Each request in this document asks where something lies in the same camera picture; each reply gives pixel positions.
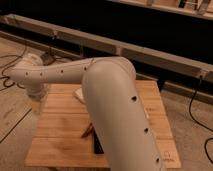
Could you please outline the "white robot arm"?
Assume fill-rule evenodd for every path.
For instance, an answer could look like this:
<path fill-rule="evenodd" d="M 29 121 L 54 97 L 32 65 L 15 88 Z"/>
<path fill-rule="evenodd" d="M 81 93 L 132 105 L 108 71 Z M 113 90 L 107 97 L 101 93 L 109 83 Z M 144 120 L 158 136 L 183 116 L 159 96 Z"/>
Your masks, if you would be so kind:
<path fill-rule="evenodd" d="M 30 93 L 45 83 L 79 84 L 111 171 L 167 171 L 128 59 L 96 57 L 44 66 L 29 54 L 10 77 Z"/>

